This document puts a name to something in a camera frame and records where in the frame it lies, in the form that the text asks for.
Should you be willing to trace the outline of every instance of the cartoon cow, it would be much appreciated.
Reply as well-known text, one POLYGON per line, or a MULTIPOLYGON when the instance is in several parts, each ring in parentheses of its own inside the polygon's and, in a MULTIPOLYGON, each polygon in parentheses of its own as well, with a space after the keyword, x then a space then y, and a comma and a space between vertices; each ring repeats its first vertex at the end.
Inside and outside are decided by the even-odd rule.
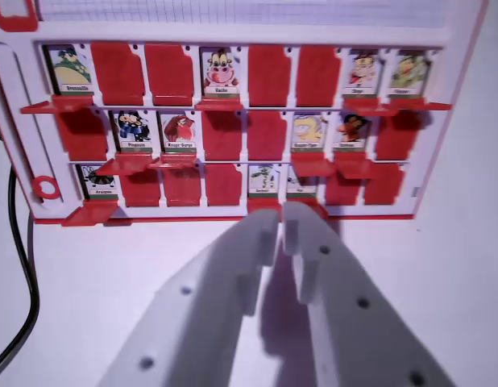
POLYGON ((209 66, 206 70, 204 86, 236 86, 239 80, 234 76, 232 61, 227 57, 224 48, 212 53, 208 59, 209 66))

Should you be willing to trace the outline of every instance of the red plastic slot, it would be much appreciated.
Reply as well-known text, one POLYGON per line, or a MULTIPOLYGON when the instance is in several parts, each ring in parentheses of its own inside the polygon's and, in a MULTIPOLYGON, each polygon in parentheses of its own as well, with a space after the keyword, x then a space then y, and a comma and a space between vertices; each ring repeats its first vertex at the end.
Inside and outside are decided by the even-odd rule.
POLYGON ((168 206, 199 206, 201 174, 195 168, 162 169, 168 206))
POLYGON ((257 210, 276 210, 281 213, 281 204, 278 198, 247 198, 247 213, 257 210))
POLYGON ((390 98, 390 103, 384 106, 410 110, 451 110, 453 107, 450 103, 426 102, 424 98, 390 98))
POLYGON ((326 205, 354 206, 359 194, 361 180, 345 179, 340 173, 326 178, 326 205))
POLYGON ((229 111, 202 112, 202 143, 207 160, 238 160, 242 122, 229 111))
POLYGON ((30 32, 38 29, 38 18, 33 1, 23 1, 27 9, 27 16, 2 16, 0 12, 0 28, 5 32, 30 32))
POLYGON ((380 105, 380 99, 376 97, 344 98, 342 107, 363 117, 389 117, 399 111, 399 109, 392 106, 380 105))
POLYGON ((297 177, 329 176, 335 172, 334 164, 324 158, 323 152, 293 152, 292 167, 297 177))
POLYGON ((61 226, 94 226, 106 222, 117 210, 116 200, 87 200, 82 203, 82 207, 73 211, 61 226))
POLYGON ((374 178, 365 186, 364 203, 368 205, 394 204, 404 175, 400 166, 394 163, 375 163, 372 168, 374 178))
POLYGON ((334 103, 340 59, 334 46, 302 46, 297 68, 298 106, 329 107, 334 103))
POLYGON ((365 152, 336 152, 335 168, 344 178, 371 179, 372 161, 366 158, 365 152))
POLYGON ((98 86, 105 105, 143 105, 142 63, 123 42, 90 45, 98 86))
POLYGON ((252 45, 248 64, 249 104, 286 106, 291 60, 284 54, 284 46, 252 45))
POLYGON ((233 164, 205 165, 208 206, 238 206, 242 194, 242 174, 233 164))
POLYGON ((192 58, 180 44, 145 44, 145 61, 154 105, 192 105, 192 58))
POLYGON ((239 98, 202 98, 195 109, 203 111, 236 111, 243 109, 239 98))
POLYGON ((191 168, 195 165, 197 161, 197 155, 195 153, 161 153, 161 157, 158 157, 152 161, 147 168, 150 169, 182 169, 191 168))
POLYGON ((160 205, 161 191, 157 171, 148 169, 129 176, 120 176, 120 185, 126 206, 160 205))
POLYGON ((106 159, 106 133, 101 119, 90 109, 59 113, 55 117, 70 161, 106 159))
POLYGON ((376 159, 406 160, 421 124, 418 114, 411 110, 401 110, 392 117, 383 117, 376 140, 376 159))
POLYGON ((305 203, 308 207, 314 210, 322 219, 328 219, 330 215, 324 206, 321 206, 316 198, 287 198, 289 202, 305 203))
POLYGON ((96 174, 102 176, 129 176, 142 172, 152 162, 151 155, 131 155, 117 152, 114 159, 108 160, 96 174))
POLYGON ((250 110, 247 113, 249 160, 281 160, 287 122, 276 110, 250 110))

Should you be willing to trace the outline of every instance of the red border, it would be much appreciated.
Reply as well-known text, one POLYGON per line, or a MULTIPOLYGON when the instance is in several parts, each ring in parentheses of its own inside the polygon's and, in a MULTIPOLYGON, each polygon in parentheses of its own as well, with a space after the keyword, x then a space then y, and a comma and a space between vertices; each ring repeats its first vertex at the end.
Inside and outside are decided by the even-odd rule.
MULTIPOLYGON (((469 63, 471 62, 471 56, 473 55, 473 52, 475 51, 475 46, 476 46, 476 41, 478 40, 478 36, 480 33, 480 27, 483 24, 483 20, 485 18, 485 13, 488 9, 489 5, 489 0, 483 0, 482 6, 479 11, 479 16, 476 20, 476 25, 473 30, 473 33, 471 34, 471 42, 467 46, 467 52, 466 56, 464 57, 464 65, 462 68, 462 72, 460 73, 459 76, 459 81, 457 82, 457 87, 455 88, 455 91, 453 92, 453 96, 451 98, 451 102, 454 105, 457 101, 457 97, 460 94, 460 90, 462 89, 462 84, 464 83, 464 77, 466 76, 467 68, 469 67, 469 63)), ((450 126, 451 122, 451 117, 453 116, 454 109, 450 110, 448 112, 448 115, 446 116, 446 121, 444 122, 444 128, 442 129, 441 134, 439 135, 437 145, 435 145, 434 152, 432 153, 432 159, 430 160, 430 164, 428 166, 428 169, 426 170, 425 178, 423 179, 423 182, 421 184, 421 189, 419 193, 419 197, 417 198, 416 205, 413 209, 413 216, 417 215, 417 212, 419 211, 419 207, 421 206, 421 201, 423 197, 425 196, 426 192, 426 186, 428 185, 428 180, 430 176, 432 175, 432 172, 434 171, 435 167, 435 162, 437 161, 437 158, 439 156, 439 152, 441 151, 442 148, 442 141, 444 140, 444 136, 446 135, 446 132, 448 131, 448 127, 450 126)))
POLYGON ((59 186, 57 184, 57 181, 55 178, 50 177, 50 176, 38 176, 32 179, 32 190, 36 195, 38 195, 40 198, 43 199, 57 199, 59 196, 61 196, 61 191, 59 190, 59 186), (41 183, 42 182, 47 182, 52 184, 52 187, 54 187, 54 192, 53 193, 46 193, 43 191, 41 188, 41 183))

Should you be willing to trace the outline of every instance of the screw hole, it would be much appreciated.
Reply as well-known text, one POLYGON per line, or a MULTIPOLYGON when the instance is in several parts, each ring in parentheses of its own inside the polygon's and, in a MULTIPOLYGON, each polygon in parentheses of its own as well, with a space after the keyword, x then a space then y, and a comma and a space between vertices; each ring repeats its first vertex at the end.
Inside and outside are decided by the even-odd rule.
POLYGON ((192 293, 192 289, 189 288, 188 286, 181 287, 181 294, 183 294, 184 296, 188 296, 191 293, 192 293))
POLYGON ((417 371, 411 372, 409 379, 410 383, 412 383, 412 385, 415 385, 416 387, 425 385, 425 378, 417 371))
POLYGON ((362 309, 368 309, 369 306, 371 305, 371 303, 369 302, 369 300, 367 300, 364 297, 361 297, 358 300, 356 300, 356 303, 362 309))
POLYGON ((144 356, 139 361, 139 367, 141 369, 149 369, 152 368, 153 365, 154 365, 154 359, 152 359, 150 356, 144 356))

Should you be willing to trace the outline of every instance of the red plastic shelf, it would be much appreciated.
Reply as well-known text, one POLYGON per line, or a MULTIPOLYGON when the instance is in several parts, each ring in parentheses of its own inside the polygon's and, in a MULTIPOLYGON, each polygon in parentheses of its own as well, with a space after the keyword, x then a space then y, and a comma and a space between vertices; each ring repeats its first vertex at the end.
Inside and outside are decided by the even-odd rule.
POLYGON ((192 168, 197 161, 195 153, 161 153, 161 156, 152 161, 149 169, 183 169, 192 168))
POLYGON ((195 105, 203 111, 237 111, 243 108, 239 98, 203 98, 195 105))
POLYGON ((390 117, 397 114, 398 108, 380 105, 380 99, 374 98, 344 98, 344 109, 354 111, 363 117, 390 117))
POLYGON ((390 98, 390 102, 384 105, 391 109, 410 110, 451 110, 450 103, 426 102, 424 98, 390 98))
POLYGON ((281 204, 278 198, 247 198, 247 212, 257 210, 278 210, 281 212, 281 204))
POLYGON ((324 158, 323 152, 293 152, 292 167, 297 177, 329 176, 335 165, 324 158))
POLYGON ((151 155, 132 155, 117 152, 114 159, 108 160, 96 174, 101 176, 129 176, 144 171, 152 162, 151 155))
POLYGON ((82 207, 77 208, 61 222, 61 226, 94 226, 105 223, 117 208, 116 200, 86 200, 82 207))
POLYGON ((335 168, 348 180, 372 179, 372 161, 365 152, 336 152, 335 168))

